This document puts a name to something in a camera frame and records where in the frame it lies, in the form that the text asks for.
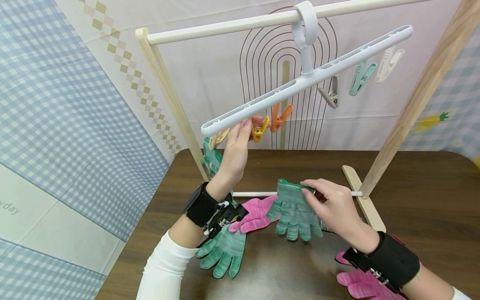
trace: backdrop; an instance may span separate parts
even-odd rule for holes
[[[294,4],[0,3],[1,299],[92,299],[175,154],[186,147],[134,30],[184,28]],[[316,66],[404,24],[413,25],[414,34],[396,46],[392,53],[405,54],[381,83],[375,70],[350,96],[353,67],[338,75],[335,110],[316,88],[286,99],[294,110],[285,126],[252,148],[379,149],[458,4],[435,0],[319,19]],[[289,26],[177,42],[160,51],[199,141],[203,122],[300,71]],[[380,65],[383,55],[367,66]],[[477,28],[403,149],[479,156],[479,57]],[[331,89],[330,80],[320,87]]]

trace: wooden frame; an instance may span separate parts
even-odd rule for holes
[[[450,24],[445,30],[440,42],[433,52],[425,67],[420,80],[405,104],[402,112],[387,137],[382,149],[370,168],[365,180],[361,182],[355,169],[343,166],[342,170],[347,177],[353,191],[361,191],[362,197],[356,197],[360,208],[370,226],[377,231],[386,232],[385,224],[377,212],[370,194],[382,177],[386,168],[395,156],[398,148],[403,143],[408,132],[411,130],[420,113],[425,108],[438,85],[442,82],[451,64],[464,47],[480,19],[480,1],[462,0]],[[158,47],[148,42],[150,31],[147,28],[139,28],[135,36],[140,44],[147,62],[152,69],[155,79],[165,100],[172,111],[181,133],[192,153],[193,159],[205,181],[209,180],[208,172],[203,166],[203,155],[197,143],[192,127],[188,122],[179,96],[175,90],[165,63],[160,55]]]

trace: pink glove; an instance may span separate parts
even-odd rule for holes
[[[240,222],[233,222],[230,225],[229,231],[235,232],[240,229],[242,233],[247,233],[252,230],[257,230],[260,228],[265,228],[268,224],[277,221],[277,219],[271,221],[265,216],[268,212],[268,209],[272,206],[273,201],[276,198],[276,194],[269,196],[263,200],[258,198],[253,198],[242,204],[246,210],[248,210],[248,215],[243,218]]]
[[[341,264],[351,265],[340,252],[335,260]],[[405,300],[402,296],[393,293],[386,286],[380,284],[377,278],[370,272],[353,270],[340,273],[336,276],[337,281],[348,288],[348,293],[355,299],[370,300]]]

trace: teal clothespin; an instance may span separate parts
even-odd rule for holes
[[[357,69],[355,70],[355,75],[353,75],[352,85],[349,91],[350,96],[356,96],[360,92],[360,90],[367,83],[368,79],[377,68],[377,64],[372,63],[365,71],[363,71],[366,64],[367,61],[364,60],[357,65]]]

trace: blue gingham fabric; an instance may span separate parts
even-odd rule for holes
[[[105,276],[0,239],[0,299],[93,299]]]
[[[448,118],[415,133],[423,118],[447,112]],[[459,53],[402,150],[449,150],[470,159],[480,155],[480,25]]]
[[[126,241],[168,162],[54,0],[0,19],[0,163]]]

